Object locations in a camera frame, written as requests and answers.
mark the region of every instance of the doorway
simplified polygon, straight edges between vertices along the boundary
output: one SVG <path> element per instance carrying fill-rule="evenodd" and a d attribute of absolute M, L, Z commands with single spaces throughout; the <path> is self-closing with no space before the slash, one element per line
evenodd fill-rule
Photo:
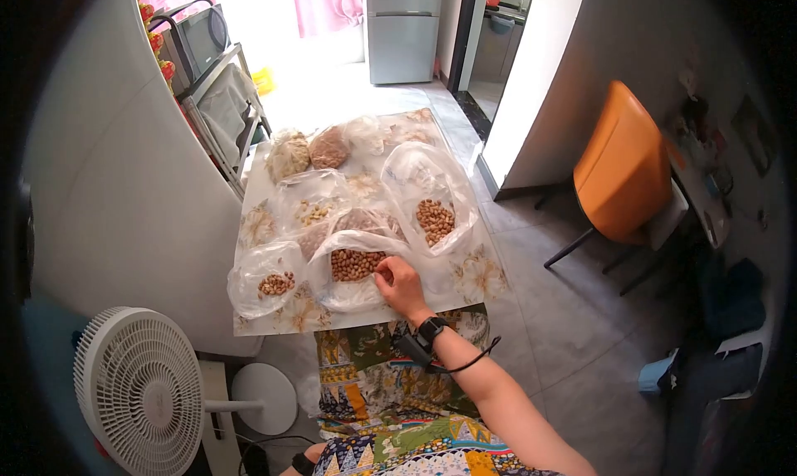
<path fill-rule="evenodd" d="M 462 0 L 447 88 L 479 136 L 493 126 L 532 0 Z"/>

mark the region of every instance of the colorful fabric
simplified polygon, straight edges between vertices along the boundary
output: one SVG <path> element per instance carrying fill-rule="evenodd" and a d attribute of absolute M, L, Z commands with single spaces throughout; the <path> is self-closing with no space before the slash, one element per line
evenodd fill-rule
<path fill-rule="evenodd" d="M 526 467 L 509 447 L 479 422 L 451 415 L 405 427 L 333 439 L 313 476 L 556 476 Z"/>
<path fill-rule="evenodd" d="M 484 349 L 489 336 L 484 304 L 438 315 Z M 399 339 L 407 333 L 418 331 L 404 320 L 315 333 L 322 437 L 398 431 L 453 412 L 478 416 L 476 406 L 449 374 L 429 374 L 398 349 Z"/>

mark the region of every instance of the white fan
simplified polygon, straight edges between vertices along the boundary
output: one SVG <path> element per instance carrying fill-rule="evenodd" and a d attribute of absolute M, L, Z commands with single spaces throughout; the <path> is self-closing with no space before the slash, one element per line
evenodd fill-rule
<path fill-rule="evenodd" d="M 165 315 L 117 306 L 94 317 L 77 347 L 75 394 L 105 451 L 131 474 L 183 474 L 199 448 L 203 412 L 240 411 L 265 435 L 296 418 L 296 391 L 267 364 L 249 364 L 233 380 L 238 401 L 203 402 L 191 342 Z"/>

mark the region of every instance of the white cloth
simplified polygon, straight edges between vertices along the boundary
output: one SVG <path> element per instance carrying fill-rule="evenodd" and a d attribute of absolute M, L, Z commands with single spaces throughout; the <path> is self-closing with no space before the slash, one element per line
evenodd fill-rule
<path fill-rule="evenodd" d="M 232 166 L 236 166 L 241 157 L 236 144 L 245 127 L 241 114 L 248 102 L 257 101 L 257 97 L 257 86 L 252 79 L 235 63 L 230 63 L 197 104 L 199 114 Z"/>

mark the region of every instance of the refrigerator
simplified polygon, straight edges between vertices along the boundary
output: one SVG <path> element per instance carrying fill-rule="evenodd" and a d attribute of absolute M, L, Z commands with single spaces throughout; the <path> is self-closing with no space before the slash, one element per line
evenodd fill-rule
<path fill-rule="evenodd" d="M 371 83 L 430 82 L 440 0 L 365 0 L 364 9 Z"/>

